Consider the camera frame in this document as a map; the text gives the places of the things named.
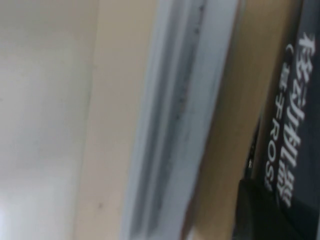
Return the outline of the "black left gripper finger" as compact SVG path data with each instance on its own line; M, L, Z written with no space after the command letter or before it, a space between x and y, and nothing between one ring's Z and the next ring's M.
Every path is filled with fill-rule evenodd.
M252 179L238 184L233 240L296 240L298 233L287 222L268 193Z

